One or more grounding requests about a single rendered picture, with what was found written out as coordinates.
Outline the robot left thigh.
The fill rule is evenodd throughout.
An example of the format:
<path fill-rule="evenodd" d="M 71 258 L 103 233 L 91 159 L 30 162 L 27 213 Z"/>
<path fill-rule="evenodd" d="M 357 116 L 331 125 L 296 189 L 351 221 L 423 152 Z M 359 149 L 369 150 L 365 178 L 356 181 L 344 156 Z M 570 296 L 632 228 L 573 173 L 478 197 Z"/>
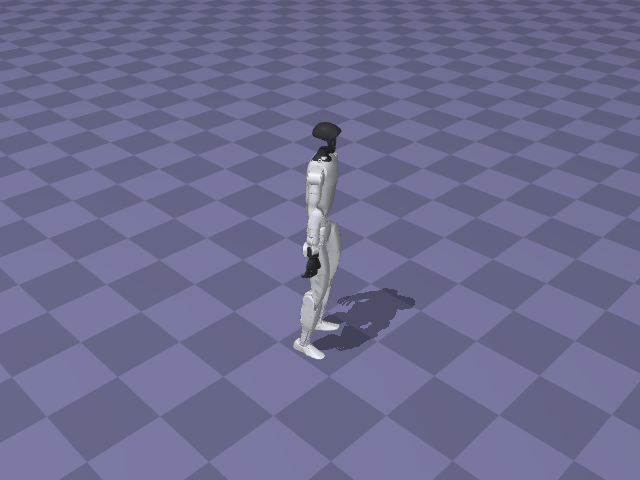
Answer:
<path fill-rule="evenodd" d="M 335 272 L 338 268 L 340 254 L 341 254 L 341 237 L 337 223 L 331 221 L 331 233 L 328 240 L 324 243 L 327 248 L 330 276 L 329 282 L 332 280 Z"/>

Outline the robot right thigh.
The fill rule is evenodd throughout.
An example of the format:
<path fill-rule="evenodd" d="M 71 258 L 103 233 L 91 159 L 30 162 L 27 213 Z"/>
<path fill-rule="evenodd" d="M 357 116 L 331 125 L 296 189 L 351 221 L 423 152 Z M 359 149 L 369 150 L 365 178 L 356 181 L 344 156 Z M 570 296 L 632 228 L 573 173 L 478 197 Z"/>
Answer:
<path fill-rule="evenodd" d="M 307 242 L 305 242 L 303 245 L 303 255 L 305 258 L 309 258 L 307 257 Z M 326 245 L 322 242 L 319 242 L 318 259 L 321 264 L 321 268 L 318 269 L 317 275 L 310 278 L 310 284 L 311 284 L 312 290 L 309 290 L 304 294 L 304 296 L 307 294 L 313 296 L 313 301 L 316 307 L 319 305 L 319 303 L 322 302 L 326 294 L 328 284 L 329 284 L 329 276 L 330 276 L 330 267 L 329 267 L 329 258 L 328 258 L 327 248 L 326 248 Z"/>

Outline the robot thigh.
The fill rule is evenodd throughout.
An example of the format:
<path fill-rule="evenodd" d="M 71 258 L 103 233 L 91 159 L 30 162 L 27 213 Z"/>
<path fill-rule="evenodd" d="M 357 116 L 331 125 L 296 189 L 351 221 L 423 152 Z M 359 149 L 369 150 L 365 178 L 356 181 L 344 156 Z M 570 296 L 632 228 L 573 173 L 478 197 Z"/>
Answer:
<path fill-rule="evenodd" d="M 305 242 L 303 245 L 303 255 L 305 258 L 309 258 L 307 257 L 307 242 Z M 312 290 L 309 290 L 304 294 L 304 296 L 307 294 L 313 296 L 313 301 L 316 307 L 319 305 L 319 303 L 322 302 L 326 294 L 328 284 L 329 284 L 329 276 L 330 276 L 330 267 L 329 267 L 329 258 L 328 258 L 327 248 L 326 248 L 326 245 L 322 242 L 319 242 L 318 259 L 321 264 L 321 268 L 318 269 L 317 275 L 310 278 L 310 284 L 311 284 Z"/>
<path fill-rule="evenodd" d="M 332 280 L 335 272 L 338 268 L 340 254 L 341 254 L 341 237 L 337 223 L 331 221 L 331 233 L 328 240 L 324 243 L 327 248 L 330 276 L 329 282 Z"/>

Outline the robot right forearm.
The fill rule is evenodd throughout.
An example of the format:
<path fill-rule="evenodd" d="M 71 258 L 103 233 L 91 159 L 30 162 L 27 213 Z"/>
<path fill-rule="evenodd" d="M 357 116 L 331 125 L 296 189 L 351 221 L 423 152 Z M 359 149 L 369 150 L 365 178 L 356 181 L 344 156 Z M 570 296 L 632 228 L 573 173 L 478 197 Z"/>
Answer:
<path fill-rule="evenodd" d="M 311 212 L 307 228 L 308 228 L 308 238 L 307 238 L 307 248 L 310 247 L 312 249 L 312 255 L 316 255 L 319 253 L 319 236 L 321 229 L 321 219 L 322 214 L 318 210 L 314 210 Z"/>

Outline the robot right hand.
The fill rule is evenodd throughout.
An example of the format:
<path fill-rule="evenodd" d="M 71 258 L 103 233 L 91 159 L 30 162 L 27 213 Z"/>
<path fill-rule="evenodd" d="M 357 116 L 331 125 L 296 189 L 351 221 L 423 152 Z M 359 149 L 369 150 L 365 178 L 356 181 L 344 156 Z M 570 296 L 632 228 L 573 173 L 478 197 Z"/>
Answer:
<path fill-rule="evenodd" d="M 307 262 L 305 275 L 302 275 L 302 278 L 311 278 L 317 275 L 318 269 L 321 268 L 321 264 L 318 259 L 319 253 L 316 255 L 312 255 L 312 249 L 308 247 L 307 257 L 309 257 L 309 260 Z"/>

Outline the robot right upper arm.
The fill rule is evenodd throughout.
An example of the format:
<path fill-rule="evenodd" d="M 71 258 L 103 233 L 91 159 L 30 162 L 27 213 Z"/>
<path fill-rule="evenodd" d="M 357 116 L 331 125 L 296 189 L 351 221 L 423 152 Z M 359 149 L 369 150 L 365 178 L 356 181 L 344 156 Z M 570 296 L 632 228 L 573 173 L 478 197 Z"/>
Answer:
<path fill-rule="evenodd" d="M 321 200 L 322 186 L 325 180 L 323 172 L 324 169 L 321 167 L 313 167 L 311 171 L 308 172 L 308 217 L 310 217 L 312 211 L 318 210 L 321 212 L 323 218 L 324 212 L 318 207 L 318 203 Z"/>

